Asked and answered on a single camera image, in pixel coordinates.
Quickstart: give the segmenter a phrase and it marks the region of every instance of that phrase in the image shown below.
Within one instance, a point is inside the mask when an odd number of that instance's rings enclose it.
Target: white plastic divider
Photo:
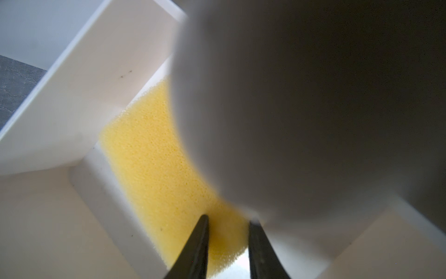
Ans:
[[[0,131],[0,175],[77,164],[169,57],[181,17],[169,0],[104,1]]]

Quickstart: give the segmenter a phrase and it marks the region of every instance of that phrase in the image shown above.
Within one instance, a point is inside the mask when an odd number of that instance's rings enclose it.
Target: foam filter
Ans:
[[[100,145],[168,268],[199,217],[209,216],[209,278],[245,251],[248,221],[220,199],[188,161],[175,133],[168,96],[168,83],[161,81],[106,126]]]

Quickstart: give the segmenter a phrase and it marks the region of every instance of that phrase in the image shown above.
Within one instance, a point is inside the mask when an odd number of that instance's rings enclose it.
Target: gray stone surface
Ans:
[[[45,73],[45,70],[0,55],[0,129]]]

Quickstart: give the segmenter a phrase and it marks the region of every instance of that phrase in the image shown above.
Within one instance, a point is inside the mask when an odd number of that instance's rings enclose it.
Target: white plastic panel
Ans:
[[[102,1],[0,1],[0,55],[48,70]]]
[[[414,227],[400,209],[387,210],[318,279],[444,278],[446,254],[429,238],[427,220]]]
[[[157,2],[100,5],[0,131],[0,175],[75,165],[85,156],[171,53],[182,13]]]
[[[67,168],[0,177],[0,186],[0,278],[139,278]]]

